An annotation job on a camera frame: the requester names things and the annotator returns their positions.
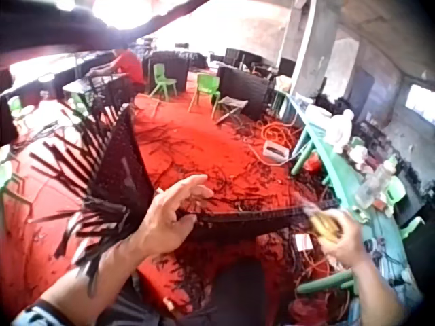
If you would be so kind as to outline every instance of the green table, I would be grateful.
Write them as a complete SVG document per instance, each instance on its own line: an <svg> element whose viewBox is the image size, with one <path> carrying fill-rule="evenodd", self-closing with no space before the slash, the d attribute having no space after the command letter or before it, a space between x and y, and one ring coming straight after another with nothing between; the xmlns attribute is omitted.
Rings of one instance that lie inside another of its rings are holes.
<svg viewBox="0 0 435 326"><path fill-rule="evenodd" d="M355 171L342 156L334 153L331 145L324 143L324 130L309 123L305 115L305 109L291 96L288 96L288 99L290 106L296 110L296 113L305 124L298 144L294 148L294 153L300 151L304 145L306 147L293 167L292 174L295 175L299 172L311 152L316 149L328 172L329 183L334 188L337 198L341 201L341 207L348 209L356 220L362 221L361 215L353 210L357 206L354 194L363 181L361 174ZM400 264L388 264L388 267L382 271L383 277L386 279L397 277L404 266L408 265L408 262L396 221L373 208L361 211L368 217L362 228L363 239L383 237L388 256L400 262Z"/></svg>

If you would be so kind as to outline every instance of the door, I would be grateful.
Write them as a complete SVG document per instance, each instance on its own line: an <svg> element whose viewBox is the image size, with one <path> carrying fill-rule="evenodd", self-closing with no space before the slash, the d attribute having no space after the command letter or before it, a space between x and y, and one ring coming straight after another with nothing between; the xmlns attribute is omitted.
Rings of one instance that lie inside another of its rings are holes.
<svg viewBox="0 0 435 326"><path fill-rule="evenodd" d="M351 103L355 115L353 121L358 121L374 83L375 78L371 74L361 67L356 68L352 89L348 96L348 101Z"/></svg>

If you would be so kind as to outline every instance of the hand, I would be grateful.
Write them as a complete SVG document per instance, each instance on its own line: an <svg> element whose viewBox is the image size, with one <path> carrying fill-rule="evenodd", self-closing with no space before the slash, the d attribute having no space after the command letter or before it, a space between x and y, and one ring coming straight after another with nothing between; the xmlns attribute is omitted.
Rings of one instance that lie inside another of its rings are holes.
<svg viewBox="0 0 435 326"><path fill-rule="evenodd" d="M187 238L196 215L188 214L177 221L175 211L190 196L212 197L213 191L203 185L206 180L207 175L192 175L154 197L145 219L132 234L132 241L143 251L144 258L174 251Z"/></svg>
<svg viewBox="0 0 435 326"><path fill-rule="evenodd" d="M330 209L325 213L330 215L340 225L343 235L338 243L333 243L320 237L319 243L326 255L331 255L348 268L354 268L360 262L370 259L362 242L361 228L347 211Z"/></svg>
<svg viewBox="0 0 435 326"><path fill-rule="evenodd" d="M95 77L97 75L97 71L94 69L89 70L89 72L86 74L87 77Z"/></svg>

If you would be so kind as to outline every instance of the white bottle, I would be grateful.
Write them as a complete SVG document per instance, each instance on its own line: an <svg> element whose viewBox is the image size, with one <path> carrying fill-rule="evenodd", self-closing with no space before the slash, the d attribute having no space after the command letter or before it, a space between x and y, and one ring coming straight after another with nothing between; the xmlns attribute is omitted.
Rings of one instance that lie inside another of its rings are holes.
<svg viewBox="0 0 435 326"><path fill-rule="evenodd" d="M335 153L341 154L343 147L350 141L353 117L351 110L344 110L343 114L334 115L329 121L324 141L334 146Z"/></svg>
<svg viewBox="0 0 435 326"><path fill-rule="evenodd" d="M367 209L381 192L387 189L392 176L396 172L394 164L390 161L385 161L379 165L373 175L358 188L355 193L355 201L362 209Z"/></svg>

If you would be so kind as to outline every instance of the red shirt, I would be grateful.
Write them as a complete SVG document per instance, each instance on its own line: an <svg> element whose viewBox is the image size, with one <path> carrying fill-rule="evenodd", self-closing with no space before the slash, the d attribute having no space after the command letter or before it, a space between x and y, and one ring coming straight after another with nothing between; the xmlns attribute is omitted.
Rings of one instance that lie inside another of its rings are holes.
<svg viewBox="0 0 435 326"><path fill-rule="evenodd" d="M130 50L121 53L110 64L118 72L126 73L133 83L144 84L142 62Z"/></svg>

